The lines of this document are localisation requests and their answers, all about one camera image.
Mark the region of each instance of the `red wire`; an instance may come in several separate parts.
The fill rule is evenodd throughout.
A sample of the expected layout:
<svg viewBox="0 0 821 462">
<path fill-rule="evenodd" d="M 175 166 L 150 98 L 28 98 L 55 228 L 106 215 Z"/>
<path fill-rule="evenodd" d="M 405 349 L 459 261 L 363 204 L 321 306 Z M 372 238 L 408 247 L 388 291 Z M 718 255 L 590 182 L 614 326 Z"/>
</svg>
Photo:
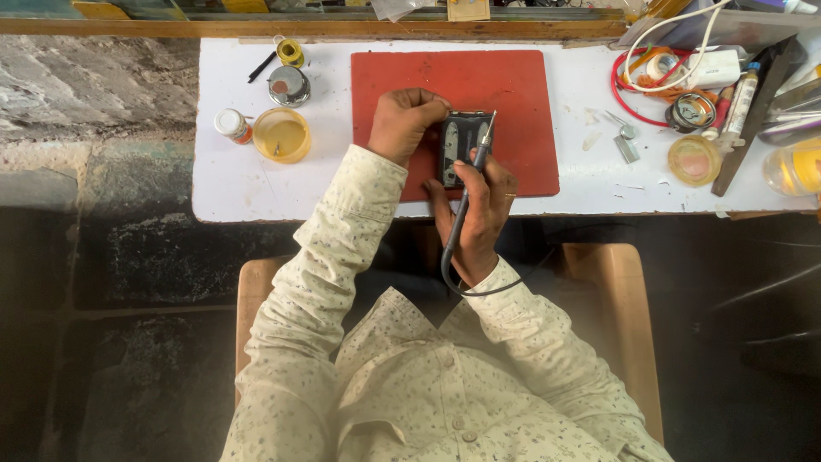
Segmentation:
<svg viewBox="0 0 821 462">
<path fill-rule="evenodd" d="M 653 83 L 649 88 L 653 88 L 656 85 L 659 85 L 662 82 L 664 82 L 693 53 L 692 51 L 682 50 L 682 49 L 671 49 L 671 50 L 676 55 L 678 55 L 680 57 L 678 62 L 676 63 L 675 66 L 672 67 L 672 69 L 667 71 L 667 74 L 664 74 L 664 77 L 659 79 L 657 82 Z M 633 51 L 633 53 L 644 53 L 645 51 L 647 51 L 647 47 L 643 47 L 643 48 L 640 48 L 640 49 L 635 49 Z M 610 72 L 610 90 L 613 93 L 613 97 L 616 98 L 616 101 L 624 108 L 624 110 L 626 110 L 628 113 L 630 113 L 631 116 L 639 119 L 642 122 L 647 122 L 647 123 L 650 123 L 650 124 L 653 124 L 653 125 L 657 125 L 659 127 L 667 127 L 666 122 L 659 122 L 659 121 L 653 120 L 651 118 L 646 118 L 645 116 L 637 113 L 636 111 L 631 109 L 631 107 L 628 106 L 627 103 L 624 102 L 624 99 L 621 98 L 621 95 L 619 95 L 618 86 L 620 86 L 621 88 L 623 88 L 625 90 L 637 91 L 636 89 L 628 87 L 621 80 L 621 78 L 619 78 L 619 76 L 618 76 L 618 68 L 627 60 L 627 54 L 628 53 L 629 53 L 629 51 L 625 51 L 624 53 L 621 54 L 621 56 L 616 58 L 616 61 L 613 63 L 613 69 Z M 630 70 L 629 64 L 625 65 L 625 70 L 626 70 L 626 72 Z"/>
</svg>

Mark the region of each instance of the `chair armrest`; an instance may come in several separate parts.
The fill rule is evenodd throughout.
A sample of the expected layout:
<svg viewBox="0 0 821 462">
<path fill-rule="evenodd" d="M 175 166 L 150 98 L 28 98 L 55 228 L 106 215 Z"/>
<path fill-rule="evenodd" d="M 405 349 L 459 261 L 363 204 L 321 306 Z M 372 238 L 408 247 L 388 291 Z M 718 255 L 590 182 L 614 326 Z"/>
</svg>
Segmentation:
<svg viewBox="0 0 821 462">
<path fill-rule="evenodd" d="M 606 326 L 614 329 L 620 378 L 644 414 L 647 433 L 664 444 L 653 330 L 639 252 L 630 244 L 562 244 L 572 278 L 598 285 Z"/>
<path fill-rule="evenodd" d="M 245 344 L 251 338 L 251 326 L 254 325 L 256 313 L 273 290 L 271 280 L 282 265 L 293 255 L 275 256 L 263 260 L 246 262 L 240 270 L 240 282 L 236 296 L 236 373 L 239 374 L 250 363 L 251 358 L 245 354 Z M 240 402 L 240 392 L 236 392 L 236 403 Z"/>
</svg>

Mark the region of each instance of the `plastic bag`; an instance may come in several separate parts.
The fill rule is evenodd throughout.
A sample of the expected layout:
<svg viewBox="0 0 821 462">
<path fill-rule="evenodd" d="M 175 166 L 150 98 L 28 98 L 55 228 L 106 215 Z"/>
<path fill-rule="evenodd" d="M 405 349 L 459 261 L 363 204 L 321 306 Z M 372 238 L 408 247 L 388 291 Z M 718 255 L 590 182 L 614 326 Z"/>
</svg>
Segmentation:
<svg viewBox="0 0 821 462">
<path fill-rule="evenodd" d="M 416 8 L 429 6 L 429 0 L 371 0 L 374 12 L 380 21 L 386 17 L 391 22 L 399 21 L 399 18 L 414 11 Z"/>
</svg>

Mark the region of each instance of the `yellow bottle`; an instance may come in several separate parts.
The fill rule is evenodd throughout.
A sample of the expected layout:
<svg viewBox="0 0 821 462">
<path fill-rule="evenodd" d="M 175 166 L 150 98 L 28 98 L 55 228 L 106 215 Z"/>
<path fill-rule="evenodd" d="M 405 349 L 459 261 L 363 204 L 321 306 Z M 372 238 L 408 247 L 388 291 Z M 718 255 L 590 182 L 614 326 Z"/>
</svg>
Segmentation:
<svg viewBox="0 0 821 462">
<path fill-rule="evenodd" d="M 775 150 L 761 168 L 764 180 L 784 196 L 821 192 L 821 136 Z"/>
</svg>

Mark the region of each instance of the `white cable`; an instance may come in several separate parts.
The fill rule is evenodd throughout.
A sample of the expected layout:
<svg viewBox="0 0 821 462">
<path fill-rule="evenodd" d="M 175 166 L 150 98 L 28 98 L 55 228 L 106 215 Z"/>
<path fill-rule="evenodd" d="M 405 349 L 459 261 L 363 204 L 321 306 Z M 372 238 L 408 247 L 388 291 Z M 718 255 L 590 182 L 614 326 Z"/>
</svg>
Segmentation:
<svg viewBox="0 0 821 462">
<path fill-rule="evenodd" d="M 695 69 L 699 66 L 699 64 L 701 64 L 701 58 L 704 56 L 704 49 L 707 48 L 707 42 L 710 40 L 710 33 L 713 31 L 713 23 L 716 21 L 716 16 L 718 16 L 718 12 L 721 11 L 721 7 L 723 7 L 724 5 L 727 5 L 731 1 L 732 0 L 722 0 L 721 2 L 718 2 L 715 5 L 712 5 L 711 7 L 702 8 L 702 9 L 698 10 L 697 12 L 687 13 L 685 15 L 676 16 L 676 17 L 672 17 L 670 19 L 666 19 L 664 21 L 659 22 L 657 25 L 654 25 L 653 27 L 647 29 L 636 40 L 636 42 L 633 44 L 633 46 L 630 47 L 630 52 L 627 53 L 627 60 L 625 60 L 625 70 L 626 70 L 625 73 L 627 74 L 627 85 L 631 86 L 632 88 L 634 88 L 638 91 L 643 91 L 643 92 L 646 92 L 646 93 L 650 93 L 650 92 L 661 91 L 661 90 L 666 90 L 668 88 L 672 88 L 672 87 L 682 83 L 684 80 L 686 80 L 687 77 L 690 76 L 690 74 L 695 72 Z M 684 74 L 684 76 L 682 76 L 680 79 L 678 79 L 677 81 L 674 81 L 671 84 L 668 84 L 668 85 L 665 85 L 665 86 L 657 86 L 657 87 L 653 87 L 653 88 L 644 88 L 642 86 L 638 86 L 637 84 L 633 83 L 633 80 L 630 77 L 630 58 L 633 56 L 633 52 L 635 51 L 635 47 L 637 47 L 639 45 L 639 43 L 641 43 L 641 40 L 643 40 L 644 37 L 646 37 L 650 32 L 653 32 L 657 28 L 661 27 L 662 25 L 669 24 L 673 21 L 678 21 L 680 19 L 686 19 L 688 17 L 698 16 L 698 15 L 700 15 L 702 13 L 705 13 L 705 12 L 708 12 L 710 10 L 715 10 L 715 12 L 710 17 L 710 21 L 707 23 L 707 29 L 704 31 L 704 39 L 701 41 L 701 48 L 699 49 L 699 55 L 695 58 L 695 62 L 693 63 L 692 68 L 687 70 L 687 72 Z"/>
</svg>

